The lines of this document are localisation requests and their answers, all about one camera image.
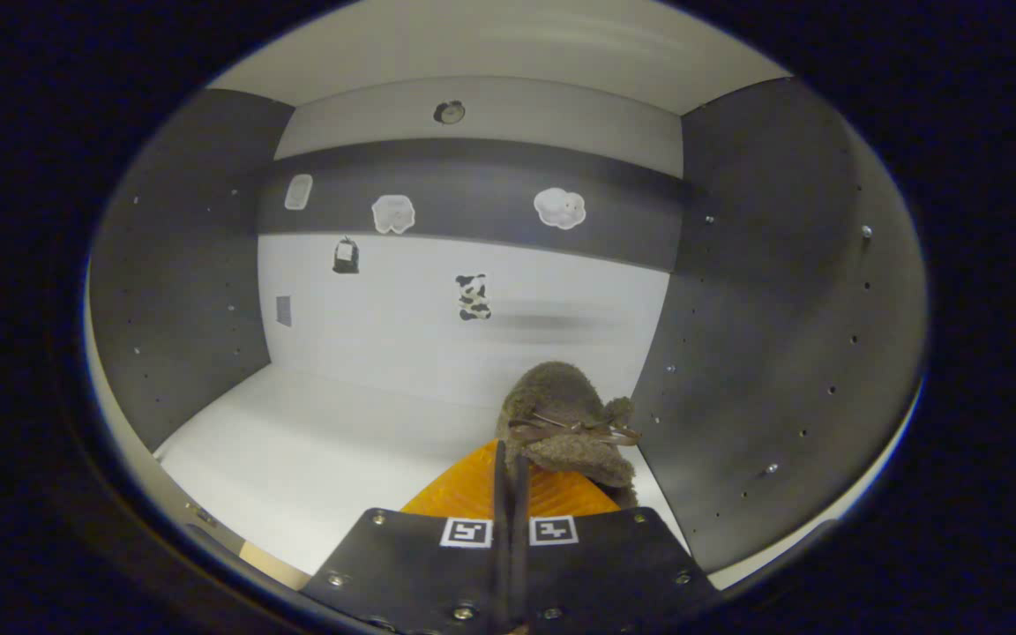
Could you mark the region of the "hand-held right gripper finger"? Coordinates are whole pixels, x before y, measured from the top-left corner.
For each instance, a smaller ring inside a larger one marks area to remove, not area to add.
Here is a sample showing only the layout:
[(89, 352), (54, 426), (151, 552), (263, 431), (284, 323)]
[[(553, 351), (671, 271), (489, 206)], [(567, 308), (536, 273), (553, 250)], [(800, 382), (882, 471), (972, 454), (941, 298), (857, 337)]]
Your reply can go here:
[(303, 596), (383, 635), (496, 635), (507, 586), (503, 444), (463, 459), (484, 509), (412, 513), (370, 507), (303, 587)]
[(721, 602), (657, 511), (533, 514), (529, 463), (515, 463), (512, 610), (528, 635), (669, 635)]

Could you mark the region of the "white shoe cabinet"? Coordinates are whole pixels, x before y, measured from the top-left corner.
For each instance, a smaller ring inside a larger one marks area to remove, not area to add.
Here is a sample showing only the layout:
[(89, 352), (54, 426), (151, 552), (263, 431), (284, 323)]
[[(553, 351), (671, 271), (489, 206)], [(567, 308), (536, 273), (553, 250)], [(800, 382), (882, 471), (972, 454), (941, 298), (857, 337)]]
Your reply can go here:
[(734, 590), (892, 465), (931, 326), (885, 162), (680, 0), (336, 0), (146, 141), (82, 309), (146, 493), (294, 587), (558, 361)]

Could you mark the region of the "brown fuzzy shoe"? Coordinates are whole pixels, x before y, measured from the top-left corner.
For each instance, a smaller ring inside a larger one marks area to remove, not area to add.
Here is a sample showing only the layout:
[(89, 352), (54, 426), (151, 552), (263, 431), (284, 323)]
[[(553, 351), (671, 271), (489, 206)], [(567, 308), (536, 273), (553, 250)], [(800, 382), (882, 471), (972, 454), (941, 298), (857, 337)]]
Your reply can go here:
[(519, 493), (524, 467), (584, 477), (617, 509), (639, 502), (636, 467), (620, 450), (640, 442), (633, 402), (608, 402), (579, 367), (548, 361), (525, 371), (504, 398), (495, 426), (503, 444), (509, 493)]

